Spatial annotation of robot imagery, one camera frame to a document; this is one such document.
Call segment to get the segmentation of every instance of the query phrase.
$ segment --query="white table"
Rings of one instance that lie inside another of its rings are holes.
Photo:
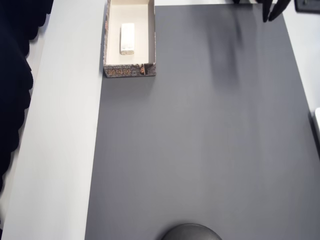
[[[100,104],[105,10],[105,0],[54,1],[19,151],[4,240],[85,237]],[[320,15],[297,14],[291,3],[284,19],[313,112],[320,106]]]

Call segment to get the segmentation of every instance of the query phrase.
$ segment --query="black curtain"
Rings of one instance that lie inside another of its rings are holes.
[[[30,104],[33,87],[26,61],[29,40],[38,34],[53,0],[0,0],[0,174],[8,170],[11,153],[19,145],[19,129]],[[0,189],[3,179],[0,178]]]

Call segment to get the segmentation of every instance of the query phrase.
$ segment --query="white eraser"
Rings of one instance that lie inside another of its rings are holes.
[[[121,24],[121,54],[131,55],[135,53],[135,24]]]

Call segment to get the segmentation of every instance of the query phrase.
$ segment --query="cardboard box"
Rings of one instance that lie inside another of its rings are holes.
[[[134,54],[121,55],[121,24],[134,23]],[[103,69],[107,78],[156,75],[154,0],[107,0]]]

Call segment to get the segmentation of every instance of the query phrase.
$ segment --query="gray mat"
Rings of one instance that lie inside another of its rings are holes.
[[[320,239],[320,161],[282,16],[156,7],[154,78],[103,79],[86,240]]]

